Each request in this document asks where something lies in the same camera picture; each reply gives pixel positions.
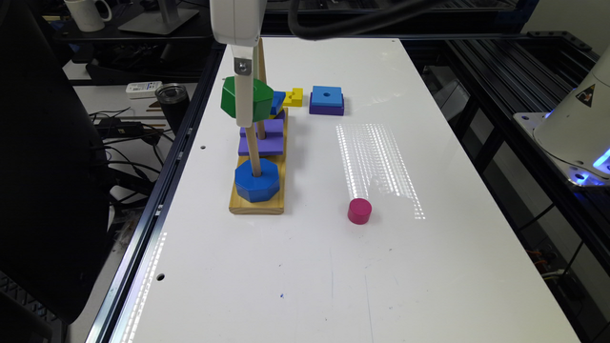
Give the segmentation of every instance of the white mug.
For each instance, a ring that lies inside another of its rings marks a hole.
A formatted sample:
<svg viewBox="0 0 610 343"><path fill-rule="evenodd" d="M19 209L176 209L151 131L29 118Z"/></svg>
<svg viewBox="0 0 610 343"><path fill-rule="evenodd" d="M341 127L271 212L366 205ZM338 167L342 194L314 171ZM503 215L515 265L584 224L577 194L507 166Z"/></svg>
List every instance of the white mug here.
<svg viewBox="0 0 610 343"><path fill-rule="evenodd" d="M102 2L108 9L108 17L102 18L95 7L96 2ZM104 0L64 0L76 26L83 32L94 32L104 29L104 23L111 21L112 11Z"/></svg>

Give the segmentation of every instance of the cup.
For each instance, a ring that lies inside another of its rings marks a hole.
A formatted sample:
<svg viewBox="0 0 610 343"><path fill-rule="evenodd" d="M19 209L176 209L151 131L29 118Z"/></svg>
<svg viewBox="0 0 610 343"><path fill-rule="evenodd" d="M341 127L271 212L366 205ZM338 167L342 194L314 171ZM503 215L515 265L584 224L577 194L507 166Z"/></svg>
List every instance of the cup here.
<svg viewBox="0 0 610 343"><path fill-rule="evenodd" d="M95 7L96 2L102 2L108 9L108 17L102 18ZM112 11L104 0L64 0L76 26L83 32L94 32L104 29L104 23L111 21Z"/></svg>
<svg viewBox="0 0 610 343"><path fill-rule="evenodd" d="M191 103L187 88L174 83L167 84L159 87L154 95L161 104L161 110L172 128L173 134L178 134L182 119Z"/></svg>

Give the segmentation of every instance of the blue octagon block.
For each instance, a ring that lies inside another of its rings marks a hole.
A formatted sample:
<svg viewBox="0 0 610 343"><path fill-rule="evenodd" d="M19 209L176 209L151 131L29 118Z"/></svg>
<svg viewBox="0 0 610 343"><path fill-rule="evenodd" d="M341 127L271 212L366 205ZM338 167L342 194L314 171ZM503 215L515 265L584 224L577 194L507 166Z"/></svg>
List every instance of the blue octagon block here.
<svg viewBox="0 0 610 343"><path fill-rule="evenodd" d="M313 106L341 107L343 105L341 87L314 86L311 101Z"/></svg>
<svg viewBox="0 0 610 343"><path fill-rule="evenodd" d="M261 158L260 169L259 177L252 176L252 163L248 160L235 170L237 194L250 202L267 201L279 191L277 165Z"/></svg>

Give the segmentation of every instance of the blue light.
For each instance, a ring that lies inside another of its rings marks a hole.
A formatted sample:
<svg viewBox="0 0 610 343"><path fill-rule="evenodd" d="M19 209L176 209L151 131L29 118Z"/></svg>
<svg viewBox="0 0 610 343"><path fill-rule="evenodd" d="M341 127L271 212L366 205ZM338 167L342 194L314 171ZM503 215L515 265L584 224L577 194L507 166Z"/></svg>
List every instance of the blue light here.
<svg viewBox="0 0 610 343"><path fill-rule="evenodd" d="M608 158L610 158L610 149L608 149L608 151L600 158L598 158L597 161L595 161L595 163L593 164L593 167L599 169L600 166L608 160Z"/></svg>
<svg viewBox="0 0 610 343"><path fill-rule="evenodd" d="M584 181L586 181L588 178L589 178L589 174L586 174L586 175L584 175L584 177L582 177L582 179L576 180L576 183L582 185L584 183Z"/></svg>

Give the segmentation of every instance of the pink cylinder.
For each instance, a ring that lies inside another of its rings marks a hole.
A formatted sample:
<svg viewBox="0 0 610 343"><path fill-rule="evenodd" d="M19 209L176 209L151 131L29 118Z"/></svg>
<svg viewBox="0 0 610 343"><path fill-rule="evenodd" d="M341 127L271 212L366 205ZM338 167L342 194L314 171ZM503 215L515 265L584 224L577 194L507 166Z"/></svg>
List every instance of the pink cylinder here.
<svg viewBox="0 0 610 343"><path fill-rule="evenodd" d="M350 209L347 211L347 217L354 224L362 225L369 221L373 206L366 199L354 199L350 202Z"/></svg>

